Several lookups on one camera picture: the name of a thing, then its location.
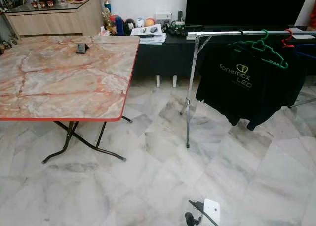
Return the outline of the black flat television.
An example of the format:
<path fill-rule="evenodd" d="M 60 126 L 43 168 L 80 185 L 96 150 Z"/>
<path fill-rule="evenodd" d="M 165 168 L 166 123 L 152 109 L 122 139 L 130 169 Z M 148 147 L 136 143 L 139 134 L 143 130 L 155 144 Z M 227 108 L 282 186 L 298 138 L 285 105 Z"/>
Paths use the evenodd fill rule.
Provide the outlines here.
<path fill-rule="evenodd" d="M 288 26 L 306 0 L 187 0 L 185 23 L 203 26 Z"/>

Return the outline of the black round toy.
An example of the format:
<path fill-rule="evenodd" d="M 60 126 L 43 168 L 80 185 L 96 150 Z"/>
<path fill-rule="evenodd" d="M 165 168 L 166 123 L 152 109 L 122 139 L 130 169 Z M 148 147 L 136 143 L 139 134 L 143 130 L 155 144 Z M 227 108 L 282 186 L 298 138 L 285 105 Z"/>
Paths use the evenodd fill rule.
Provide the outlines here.
<path fill-rule="evenodd" d="M 135 20 L 133 19 L 126 19 L 124 22 L 124 33 L 126 36 L 130 36 L 133 29 L 135 29 Z"/>

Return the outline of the silver metal clothes rack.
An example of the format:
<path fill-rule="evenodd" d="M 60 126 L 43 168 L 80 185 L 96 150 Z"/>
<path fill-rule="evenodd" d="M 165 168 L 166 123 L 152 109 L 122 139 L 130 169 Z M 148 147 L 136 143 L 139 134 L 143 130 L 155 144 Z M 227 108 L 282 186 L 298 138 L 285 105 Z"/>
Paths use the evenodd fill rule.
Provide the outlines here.
<path fill-rule="evenodd" d="M 309 35 L 314 36 L 316 39 L 316 30 L 292 30 L 294 35 Z M 269 32 L 269 36 L 273 36 L 273 38 L 280 38 L 280 36 L 289 36 L 289 33 L 285 30 L 267 30 Z M 259 38 L 264 37 L 264 32 L 262 30 L 245 30 L 244 33 L 247 36 L 258 36 Z M 211 41 L 212 38 L 219 36 L 239 36 L 239 30 L 233 31 L 207 31 L 207 32 L 189 32 L 188 37 L 194 38 L 194 51 L 192 56 L 192 64 L 189 72 L 188 78 L 188 88 L 187 95 L 185 95 L 185 106 L 180 110 L 180 115 L 185 114 L 185 122 L 186 122 L 186 134 L 185 134 L 185 147 L 187 149 L 191 146 L 191 102 L 192 102 L 192 92 L 194 86 L 194 77 L 196 74 L 197 68 L 197 60 L 199 53 L 204 49 L 204 47 Z"/>

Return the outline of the black remote control caddy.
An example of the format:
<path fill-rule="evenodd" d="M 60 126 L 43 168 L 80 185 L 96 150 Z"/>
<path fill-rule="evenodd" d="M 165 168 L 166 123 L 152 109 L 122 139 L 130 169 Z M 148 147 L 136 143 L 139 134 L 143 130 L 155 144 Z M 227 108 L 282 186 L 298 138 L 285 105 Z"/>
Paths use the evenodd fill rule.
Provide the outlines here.
<path fill-rule="evenodd" d="M 182 36 L 185 37 L 189 32 L 194 32 L 194 27 L 187 27 L 184 21 L 171 21 L 164 22 L 162 25 L 163 32 L 170 36 Z"/>

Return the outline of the green plastic hanger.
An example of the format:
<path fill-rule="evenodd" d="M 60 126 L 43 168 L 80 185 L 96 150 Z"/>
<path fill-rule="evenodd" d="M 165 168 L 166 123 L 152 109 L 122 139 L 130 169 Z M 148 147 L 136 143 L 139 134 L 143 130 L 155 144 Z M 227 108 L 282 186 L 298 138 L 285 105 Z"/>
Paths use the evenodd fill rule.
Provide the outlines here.
<path fill-rule="evenodd" d="M 263 38 L 256 41 L 237 41 L 227 45 L 234 54 L 242 54 L 257 61 L 262 61 L 269 65 L 277 66 L 280 69 L 287 69 L 289 64 L 283 56 L 273 50 L 266 44 L 266 38 L 269 36 L 267 30 L 262 30 L 265 34 Z"/>

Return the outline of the red plastic hanger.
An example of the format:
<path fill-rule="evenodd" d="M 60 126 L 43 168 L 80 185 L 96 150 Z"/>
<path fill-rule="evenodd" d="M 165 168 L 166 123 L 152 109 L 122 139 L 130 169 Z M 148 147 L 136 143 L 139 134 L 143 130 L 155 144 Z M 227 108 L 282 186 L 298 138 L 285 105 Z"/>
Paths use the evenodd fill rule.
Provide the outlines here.
<path fill-rule="evenodd" d="M 293 38 L 293 31 L 291 29 L 286 29 L 285 31 L 287 31 L 289 33 L 289 36 L 287 36 L 287 38 L 282 39 L 281 43 L 282 43 L 282 47 L 283 48 L 294 48 L 294 45 L 289 43 L 289 41 Z"/>

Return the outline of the black tv console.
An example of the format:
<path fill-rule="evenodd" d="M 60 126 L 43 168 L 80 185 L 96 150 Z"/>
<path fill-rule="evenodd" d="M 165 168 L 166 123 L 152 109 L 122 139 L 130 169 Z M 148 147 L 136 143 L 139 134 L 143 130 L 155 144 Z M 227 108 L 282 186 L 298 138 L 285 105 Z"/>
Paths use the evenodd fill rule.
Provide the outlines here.
<path fill-rule="evenodd" d="M 256 41 L 258 36 L 248 36 L 249 41 Z M 228 44 L 239 40 L 239 36 L 219 36 L 212 38 L 197 57 L 196 74 L 199 74 L 202 63 L 209 52 L 225 48 Z M 194 51 L 194 40 L 184 37 L 166 36 L 161 45 L 140 44 L 133 67 L 134 80 L 148 78 L 156 81 L 160 76 L 163 81 L 172 83 L 172 77 L 185 77 L 188 80 Z"/>

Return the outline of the black fonemax t-shirt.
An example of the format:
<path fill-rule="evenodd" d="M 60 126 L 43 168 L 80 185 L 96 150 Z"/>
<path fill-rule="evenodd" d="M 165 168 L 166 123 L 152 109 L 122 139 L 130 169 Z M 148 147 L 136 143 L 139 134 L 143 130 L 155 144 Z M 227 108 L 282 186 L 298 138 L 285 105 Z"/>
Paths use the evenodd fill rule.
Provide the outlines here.
<path fill-rule="evenodd" d="M 271 48 L 285 59 L 288 48 Z M 285 107 L 286 70 L 234 54 L 227 46 L 215 49 L 202 63 L 196 99 L 219 111 L 231 125 L 248 120 L 247 129 L 252 131 Z"/>

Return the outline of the white wall socket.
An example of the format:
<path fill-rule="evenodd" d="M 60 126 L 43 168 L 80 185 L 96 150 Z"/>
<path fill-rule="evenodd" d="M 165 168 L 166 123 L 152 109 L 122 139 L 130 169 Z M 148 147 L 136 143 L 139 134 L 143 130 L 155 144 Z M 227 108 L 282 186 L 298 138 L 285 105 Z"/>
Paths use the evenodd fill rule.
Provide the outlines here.
<path fill-rule="evenodd" d="M 172 13 L 171 12 L 157 12 L 154 14 L 154 18 L 156 21 L 168 21 L 172 20 Z"/>

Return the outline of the stack of white papers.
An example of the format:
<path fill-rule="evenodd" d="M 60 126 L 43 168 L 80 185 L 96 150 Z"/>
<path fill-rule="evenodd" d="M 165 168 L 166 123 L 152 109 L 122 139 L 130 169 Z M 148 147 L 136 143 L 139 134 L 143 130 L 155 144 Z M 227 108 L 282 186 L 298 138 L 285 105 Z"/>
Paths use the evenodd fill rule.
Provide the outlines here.
<path fill-rule="evenodd" d="M 166 34 L 162 31 L 160 23 L 147 27 L 134 28 L 129 35 L 139 37 L 141 45 L 162 45 L 166 41 Z"/>

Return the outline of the gold figurine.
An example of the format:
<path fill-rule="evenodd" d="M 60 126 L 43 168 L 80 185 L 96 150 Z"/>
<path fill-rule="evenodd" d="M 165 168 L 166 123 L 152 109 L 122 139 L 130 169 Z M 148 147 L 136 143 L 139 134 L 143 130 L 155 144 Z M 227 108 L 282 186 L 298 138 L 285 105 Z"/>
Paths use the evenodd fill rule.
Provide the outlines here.
<path fill-rule="evenodd" d="M 111 36 L 116 36 L 117 31 L 117 16 L 110 14 L 109 16 L 104 16 L 105 28 L 109 31 Z"/>

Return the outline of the light wooden cabinet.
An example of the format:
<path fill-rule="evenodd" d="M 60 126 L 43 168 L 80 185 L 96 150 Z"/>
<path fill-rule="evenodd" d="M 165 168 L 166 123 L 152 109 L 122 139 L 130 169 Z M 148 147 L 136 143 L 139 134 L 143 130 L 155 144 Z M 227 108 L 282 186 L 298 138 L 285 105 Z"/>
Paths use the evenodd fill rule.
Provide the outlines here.
<path fill-rule="evenodd" d="M 19 38 L 99 34 L 104 23 L 103 0 L 86 0 L 81 4 L 56 3 L 53 8 L 36 9 L 29 4 L 3 13 Z"/>

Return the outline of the pink marble folding table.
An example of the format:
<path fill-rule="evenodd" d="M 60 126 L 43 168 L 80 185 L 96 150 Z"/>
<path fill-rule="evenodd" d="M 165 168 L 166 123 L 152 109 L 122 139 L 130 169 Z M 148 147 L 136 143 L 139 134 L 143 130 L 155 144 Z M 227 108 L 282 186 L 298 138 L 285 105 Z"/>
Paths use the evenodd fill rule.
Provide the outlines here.
<path fill-rule="evenodd" d="M 86 44 L 86 54 L 76 54 Z M 61 155 L 80 122 L 126 120 L 136 36 L 40 36 L 24 38 L 0 57 L 0 119 L 54 122 L 66 132 Z"/>

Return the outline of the navy blue shirt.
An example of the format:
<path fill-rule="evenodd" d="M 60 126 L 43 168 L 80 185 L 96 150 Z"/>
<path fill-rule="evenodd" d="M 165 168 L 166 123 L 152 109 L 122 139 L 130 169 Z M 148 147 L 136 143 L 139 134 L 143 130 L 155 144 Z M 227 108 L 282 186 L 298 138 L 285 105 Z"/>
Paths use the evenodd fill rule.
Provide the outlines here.
<path fill-rule="evenodd" d="M 287 89 L 282 105 L 291 107 L 295 104 L 302 86 L 305 83 L 307 75 L 307 58 L 300 49 L 303 45 L 295 45 L 294 48 L 288 48 L 285 56 L 287 62 L 287 78 L 284 87 Z"/>

